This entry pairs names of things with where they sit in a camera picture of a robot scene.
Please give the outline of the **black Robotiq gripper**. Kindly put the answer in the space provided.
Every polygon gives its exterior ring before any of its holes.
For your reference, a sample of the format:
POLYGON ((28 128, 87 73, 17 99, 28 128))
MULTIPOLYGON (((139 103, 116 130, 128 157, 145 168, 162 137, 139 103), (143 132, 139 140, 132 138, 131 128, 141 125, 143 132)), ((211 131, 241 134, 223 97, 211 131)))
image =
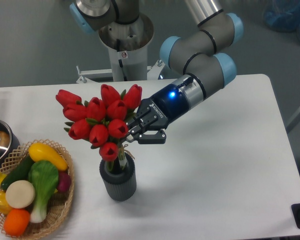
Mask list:
POLYGON ((129 135, 126 141, 138 142, 140 145, 156 145, 166 142, 166 129, 170 123, 190 110, 186 95, 179 91, 177 85, 169 84, 145 98, 137 110, 137 113, 150 112, 141 118, 131 118, 126 122, 129 135), (154 134, 144 134, 146 131, 159 130, 154 134))

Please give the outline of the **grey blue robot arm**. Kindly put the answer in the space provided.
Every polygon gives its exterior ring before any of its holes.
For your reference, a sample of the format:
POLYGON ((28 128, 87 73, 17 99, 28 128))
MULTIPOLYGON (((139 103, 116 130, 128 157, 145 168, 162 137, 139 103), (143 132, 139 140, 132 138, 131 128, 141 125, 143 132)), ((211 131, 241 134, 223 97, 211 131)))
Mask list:
MULTIPOLYGON (((241 19, 225 13, 217 0, 188 0, 186 5, 198 31, 188 38, 167 38, 159 51, 160 60, 179 78, 141 101, 136 115, 127 122, 125 142, 165 143, 164 130, 170 123, 237 75, 235 63, 222 50, 243 36, 241 19)), ((154 27, 140 12, 137 0, 75 0, 69 9, 84 32, 98 32, 108 49, 114 81, 147 78, 148 45, 154 27)))

